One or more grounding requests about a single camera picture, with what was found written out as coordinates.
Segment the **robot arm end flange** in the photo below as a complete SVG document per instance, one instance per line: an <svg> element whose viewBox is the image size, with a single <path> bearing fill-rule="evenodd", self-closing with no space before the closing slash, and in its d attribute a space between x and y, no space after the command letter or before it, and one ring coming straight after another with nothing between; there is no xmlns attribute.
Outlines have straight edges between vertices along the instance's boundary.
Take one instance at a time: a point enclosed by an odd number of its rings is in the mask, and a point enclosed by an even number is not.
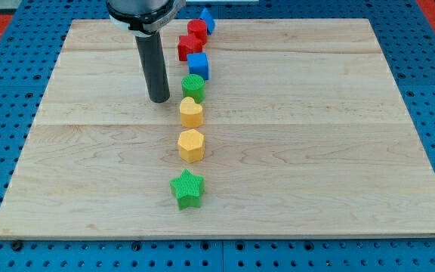
<svg viewBox="0 0 435 272"><path fill-rule="evenodd" d="M134 36L149 37L170 23L185 0L106 0L111 21Z"/></svg>

